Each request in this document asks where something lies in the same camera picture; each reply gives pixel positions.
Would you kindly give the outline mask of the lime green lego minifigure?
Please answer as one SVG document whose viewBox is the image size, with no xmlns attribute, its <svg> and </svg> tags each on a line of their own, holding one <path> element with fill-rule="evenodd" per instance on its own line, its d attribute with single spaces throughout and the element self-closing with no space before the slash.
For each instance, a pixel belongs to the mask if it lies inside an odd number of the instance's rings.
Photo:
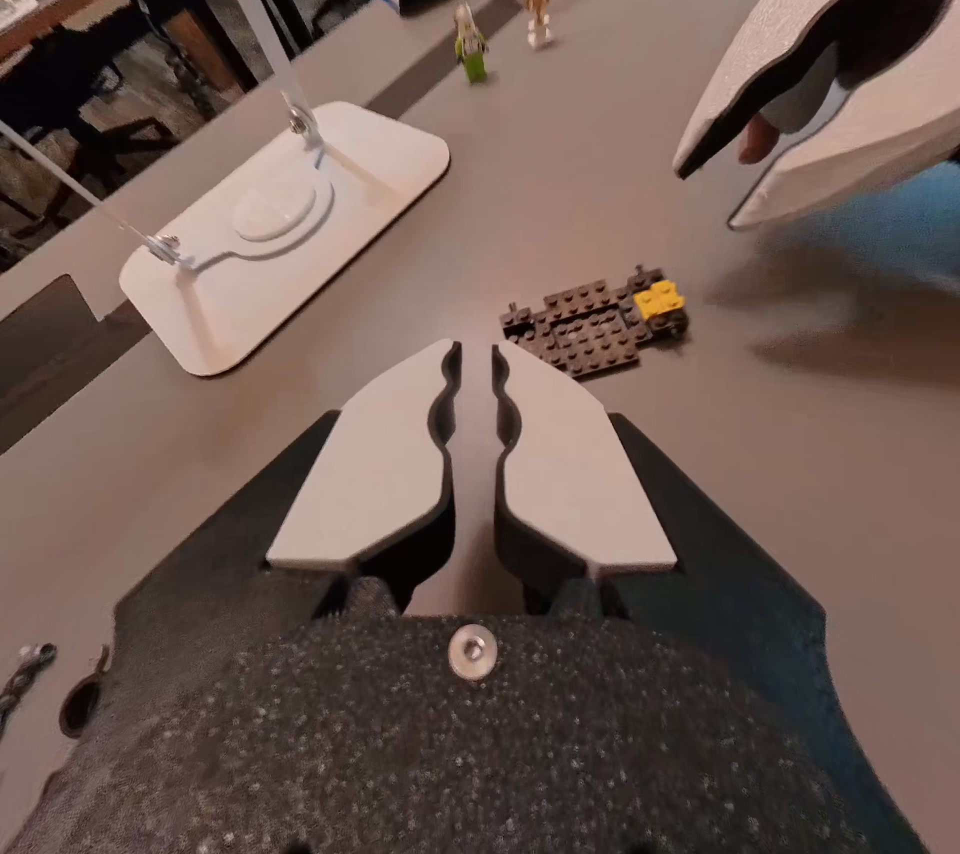
<svg viewBox="0 0 960 854">
<path fill-rule="evenodd" d="M 474 19 L 473 9 L 467 3 L 459 4 L 453 13 L 454 53 L 470 85 L 487 79 L 485 57 L 489 50 L 486 38 Z"/>
</svg>

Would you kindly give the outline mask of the small yellow lego piece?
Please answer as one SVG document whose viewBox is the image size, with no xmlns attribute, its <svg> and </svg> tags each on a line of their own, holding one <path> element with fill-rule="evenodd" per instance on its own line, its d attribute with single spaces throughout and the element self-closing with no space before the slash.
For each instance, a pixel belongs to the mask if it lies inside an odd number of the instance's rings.
<svg viewBox="0 0 960 854">
<path fill-rule="evenodd" d="M 632 301 L 647 325 L 673 323 L 686 316 L 686 298 L 671 280 L 648 284 L 632 295 Z"/>
</svg>

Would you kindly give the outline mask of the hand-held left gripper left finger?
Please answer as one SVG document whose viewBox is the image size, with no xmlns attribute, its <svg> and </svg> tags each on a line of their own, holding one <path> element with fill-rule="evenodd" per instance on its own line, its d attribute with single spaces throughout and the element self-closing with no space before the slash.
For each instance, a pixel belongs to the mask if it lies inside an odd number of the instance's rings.
<svg viewBox="0 0 960 854">
<path fill-rule="evenodd" d="M 358 390 L 266 552 L 270 567 L 358 570 L 438 518 L 452 496 L 459 388 L 460 342 L 437 340 Z"/>
</svg>

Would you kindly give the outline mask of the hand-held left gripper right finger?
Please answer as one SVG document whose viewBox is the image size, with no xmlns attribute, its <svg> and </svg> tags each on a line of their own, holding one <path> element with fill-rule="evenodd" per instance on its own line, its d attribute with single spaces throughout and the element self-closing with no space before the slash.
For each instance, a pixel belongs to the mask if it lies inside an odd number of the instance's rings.
<svg viewBox="0 0 960 854">
<path fill-rule="evenodd" d="M 496 546 L 522 580 L 665 572 L 675 549 L 604 405 L 510 341 L 492 349 Z"/>
</svg>

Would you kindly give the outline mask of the black office chair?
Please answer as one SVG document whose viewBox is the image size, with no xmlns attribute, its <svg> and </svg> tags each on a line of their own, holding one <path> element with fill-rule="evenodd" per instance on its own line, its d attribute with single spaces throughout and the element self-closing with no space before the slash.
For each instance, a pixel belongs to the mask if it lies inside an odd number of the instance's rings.
<svg viewBox="0 0 960 854">
<path fill-rule="evenodd" d="M 122 156 L 165 153 L 179 144 L 153 116 L 105 130 L 82 116 L 82 108 L 102 92 L 104 72 L 123 82 L 115 58 L 144 34 L 137 25 L 108 20 L 82 31 L 55 28 L 2 77 L 2 121 L 32 145 L 53 132 L 68 132 L 77 144 L 68 175 L 77 182 L 92 177 L 111 194 L 125 172 Z"/>
</svg>

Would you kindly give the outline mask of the white book stand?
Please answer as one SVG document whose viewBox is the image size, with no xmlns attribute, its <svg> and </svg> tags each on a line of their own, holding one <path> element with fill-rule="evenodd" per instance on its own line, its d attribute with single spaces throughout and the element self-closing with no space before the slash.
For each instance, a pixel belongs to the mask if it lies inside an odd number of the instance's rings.
<svg viewBox="0 0 960 854">
<path fill-rule="evenodd" d="M 289 131 L 161 233 L 112 212 L 2 122 L 19 149 L 136 237 L 121 289 L 197 377 L 236 368 L 450 166 L 436 135 L 349 102 L 311 108 L 262 0 L 237 1 L 273 69 Z"/>
</svg>

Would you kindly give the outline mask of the black lego chassis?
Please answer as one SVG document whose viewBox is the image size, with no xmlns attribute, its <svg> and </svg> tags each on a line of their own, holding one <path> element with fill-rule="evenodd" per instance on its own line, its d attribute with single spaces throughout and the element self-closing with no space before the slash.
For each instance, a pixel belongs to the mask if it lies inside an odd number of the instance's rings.
<svg viewBox="0 0 960 854">
<path fill-rule="evenodd" d="M 638 265 L 620 285 L 598 280 L 547 294 L 539 307 L 510 303 L 499 317 L 504 338 L 565 373 L 583 380 L 600 373 L 635 366 L 642 350 L 654 344 L 680 342 L 690 316 L 673 323 L 647 325 L 633 294 L 667 279 L 660 269 Z"/>
</svg>

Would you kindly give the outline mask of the person's right hand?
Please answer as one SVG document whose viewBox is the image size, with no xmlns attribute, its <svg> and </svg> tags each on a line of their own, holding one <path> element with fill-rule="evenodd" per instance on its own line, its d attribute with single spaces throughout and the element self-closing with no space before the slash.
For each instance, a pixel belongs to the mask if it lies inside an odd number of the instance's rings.
<svg viewBox="0 0 960 854">
<path fill-rule="evenodd" d="M 748 122 L 738 145 L 737 160 L 742 166 L 754 166 L 766 159 L 779 144 L 783 132 L 762 112 Z"/>
</svg>

